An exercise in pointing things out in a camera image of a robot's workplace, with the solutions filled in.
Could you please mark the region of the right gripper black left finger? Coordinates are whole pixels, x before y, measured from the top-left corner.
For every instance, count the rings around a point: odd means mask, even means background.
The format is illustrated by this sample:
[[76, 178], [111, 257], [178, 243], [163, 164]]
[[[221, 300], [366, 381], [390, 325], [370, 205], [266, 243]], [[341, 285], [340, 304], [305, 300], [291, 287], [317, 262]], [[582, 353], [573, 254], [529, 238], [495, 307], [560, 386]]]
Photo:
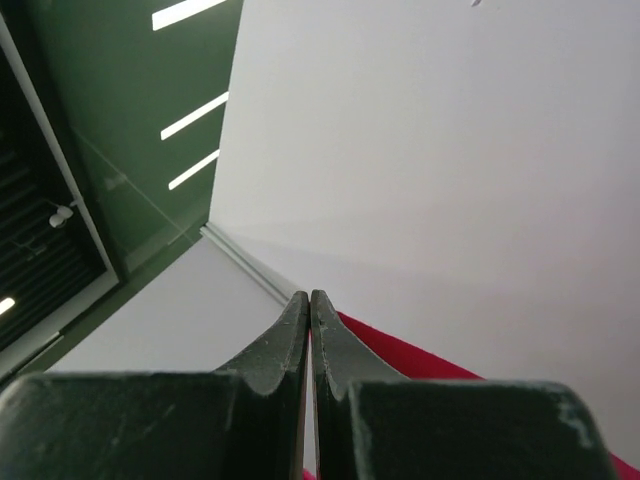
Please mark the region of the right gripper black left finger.
[[309, 298], [216, 370], [23, 376], [1, 395], [5, 479], [299, 479]]

